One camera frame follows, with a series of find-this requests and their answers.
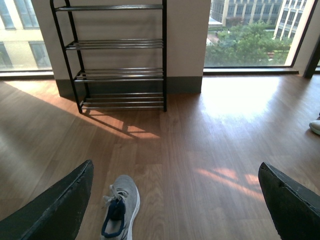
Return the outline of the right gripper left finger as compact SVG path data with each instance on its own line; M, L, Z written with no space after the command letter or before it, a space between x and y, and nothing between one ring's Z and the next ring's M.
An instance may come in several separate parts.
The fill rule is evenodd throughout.
M91 196L94 165L86 160L0 222L2 240L74 240Z

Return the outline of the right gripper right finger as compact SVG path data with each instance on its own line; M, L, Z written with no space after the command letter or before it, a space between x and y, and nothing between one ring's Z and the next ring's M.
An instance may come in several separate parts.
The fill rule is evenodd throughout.
M320 196L271 164L263 162L258 180L273 224L282 240L320 238Z

